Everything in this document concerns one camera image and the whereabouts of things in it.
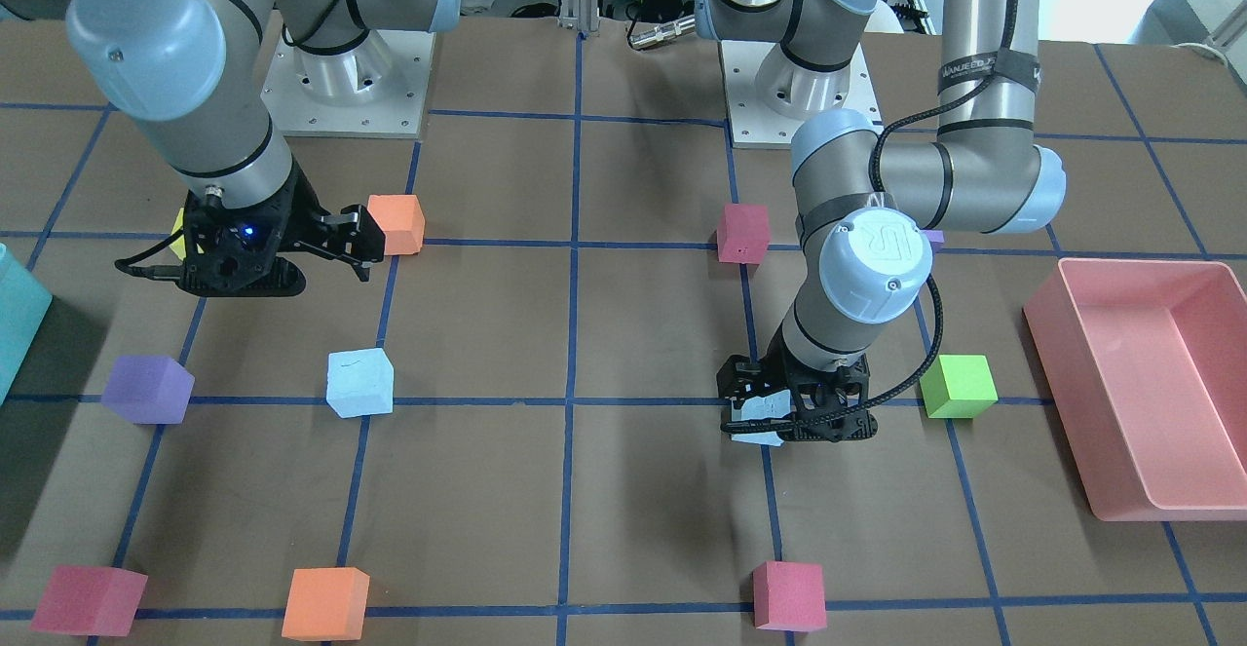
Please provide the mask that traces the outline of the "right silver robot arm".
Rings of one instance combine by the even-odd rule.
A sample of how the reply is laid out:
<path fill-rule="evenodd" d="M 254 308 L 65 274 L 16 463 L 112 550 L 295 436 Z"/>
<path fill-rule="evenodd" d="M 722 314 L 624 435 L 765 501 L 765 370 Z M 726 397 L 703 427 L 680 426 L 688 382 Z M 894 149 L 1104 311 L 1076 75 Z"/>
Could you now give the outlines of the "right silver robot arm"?
<path fill-rule="evenodd" d="M 324 210 L 252 84 L 262 17 L 283 17 L 296 77 L 320 107 L 370 108 L 407 89 L 383 30 L 445 32 L 461 0 L 71 0 L 69 41 L 104 95 L 187 185 L 181 264 L 116 261 L 196 296 L 297 296 L 286 256 L 342 261 L 368 281 L 384 236 L 362 205 Z"/>

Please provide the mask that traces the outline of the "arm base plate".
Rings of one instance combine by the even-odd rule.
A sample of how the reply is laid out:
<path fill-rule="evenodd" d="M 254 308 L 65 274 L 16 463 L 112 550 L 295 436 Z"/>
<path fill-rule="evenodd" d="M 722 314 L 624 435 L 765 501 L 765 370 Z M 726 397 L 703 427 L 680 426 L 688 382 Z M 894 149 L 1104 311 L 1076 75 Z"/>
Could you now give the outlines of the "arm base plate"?
<path fill-rule="evenodd" d="M 799 67 L 777 42 L 722 41 L 720 60 L 734 148 L 788 148 L 802 123 L 827 108 L 885 125 L 860 46 L 833 72 Z"/>
<path fill-rule="evenodd" d="M 278 42 L 262 99 L 288 138 L 420 138 L 436 34 L 372 30 L 318 56 Z"/>

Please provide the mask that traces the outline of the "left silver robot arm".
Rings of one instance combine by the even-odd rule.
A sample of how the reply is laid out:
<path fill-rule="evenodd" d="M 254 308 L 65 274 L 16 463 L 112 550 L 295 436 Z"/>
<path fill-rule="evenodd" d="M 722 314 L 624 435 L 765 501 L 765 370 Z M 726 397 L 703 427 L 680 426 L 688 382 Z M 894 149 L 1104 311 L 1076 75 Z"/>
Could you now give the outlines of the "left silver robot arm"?
<path fill-rule="evenodd" d="M 700 37 L 777 42 L 801 70 L 848 69 L 878 0 L 698 0 Z M 944 0 L 938 104 L 892 123 L 863 110 L 822 110 L 791 138 L 797 234 L 807 276 L 759 360 L 733 355 L 717 374 L 733 410 L 784 393 L 781 412 L 725 422 L 729 435 L 864 440 L 873 407 L 914 384 L 868 395 L 868 348 L 929 291 L 927 229 L 1015 234 L 1062 206 L 1057 153 L 1035 143 L 1039 0 Z"/>

